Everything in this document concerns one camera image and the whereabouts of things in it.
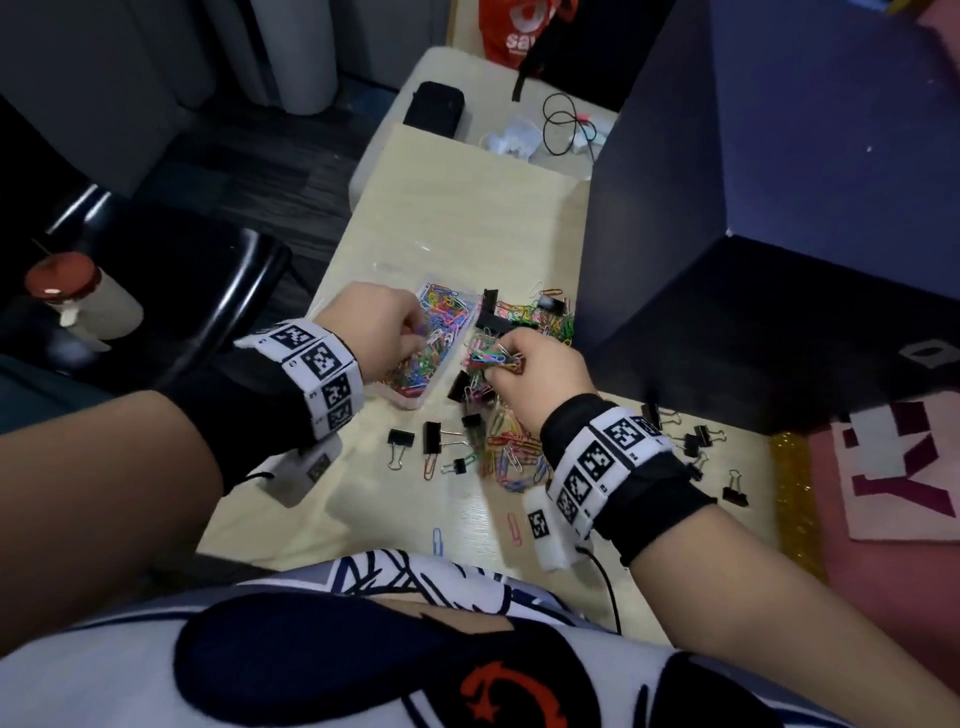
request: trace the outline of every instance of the black and white wrist strap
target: black and white wrist strap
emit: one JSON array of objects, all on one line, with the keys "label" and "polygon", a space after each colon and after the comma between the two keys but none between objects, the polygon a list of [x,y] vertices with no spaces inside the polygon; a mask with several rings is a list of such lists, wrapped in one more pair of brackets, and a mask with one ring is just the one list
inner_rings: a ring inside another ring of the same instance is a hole
[{"label": "black and white wrist strap", "polygon": [[611,493],[637,466],[670,452],[670,438],[629,407],[615,407],[590,420],[566,447],[547,495],[585,539]]},{"label": "black and white wrist strap", "polygon": [[318,441],[346,425],[363,407],[363,378],[353,354],[335,334],[312,321],[281,321],[233,345],[256,349],[297,384]]}]

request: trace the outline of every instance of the red bag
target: red bag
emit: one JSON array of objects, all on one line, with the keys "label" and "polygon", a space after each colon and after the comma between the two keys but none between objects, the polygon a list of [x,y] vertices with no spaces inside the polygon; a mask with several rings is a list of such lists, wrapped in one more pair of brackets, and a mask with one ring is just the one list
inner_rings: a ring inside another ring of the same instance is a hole
[{"label": "red bag", "polygon": [[569,19],[578,0],[480,0],[480,35],[489,61],[517,68],[553,15]]}]

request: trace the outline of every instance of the red bottle cap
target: red bottle cap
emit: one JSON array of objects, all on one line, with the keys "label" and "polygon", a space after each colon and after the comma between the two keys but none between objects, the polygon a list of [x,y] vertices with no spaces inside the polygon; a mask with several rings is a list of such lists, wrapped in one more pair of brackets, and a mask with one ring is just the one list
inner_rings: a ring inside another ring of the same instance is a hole
[{"label": "red bottle cap", "polygon": [[27,271],[24,285],[35,299],[76,301],[100,285],[100,269],[83,253],[54,253]]}]

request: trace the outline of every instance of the black bag strap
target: black bag strap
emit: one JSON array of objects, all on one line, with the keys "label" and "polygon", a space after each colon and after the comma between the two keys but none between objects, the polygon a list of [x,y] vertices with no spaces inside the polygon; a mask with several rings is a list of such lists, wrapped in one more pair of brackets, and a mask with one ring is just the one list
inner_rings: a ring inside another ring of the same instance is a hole
[{"label": "black bag strap", "polygon": [[543,68],[547,59],[553,56],[560,48],[566,38],[567,31],[573,24],[573,18],[576,12],[573,10],[572,0],[561,0],[557,11],[553,13],[550,22],[537,38],[537,42],[527,51],[527,55],[520,62],[516,70],[516,83],[514,84],[513,101],[519,102],[520,95],[523,93],[523,84],[527,76],[537,73]]}]

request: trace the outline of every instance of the black sleeve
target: black sleeve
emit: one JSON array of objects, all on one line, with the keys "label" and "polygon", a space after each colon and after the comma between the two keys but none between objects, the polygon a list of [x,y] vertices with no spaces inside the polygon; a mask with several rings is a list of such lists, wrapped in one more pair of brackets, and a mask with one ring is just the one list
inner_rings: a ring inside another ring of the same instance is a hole
[{"label": "black sleeve", "polygon": [[280,365],[252,349],[159,388],[200,431],[224,479],[224,495],[271,455],[313,445],[303,392]]},{"label": "black sleeve", "polygon": [[[577,395],[554,410],[540,431],[551,467],[557,468],[566,447],[590,420],[613,407],[597,395]],[[620,563],[628,566],[660,534],[715,502],[690,483],[673,453],[662,452],[635,468],[613,491],[593,527],[613,542]]]}]

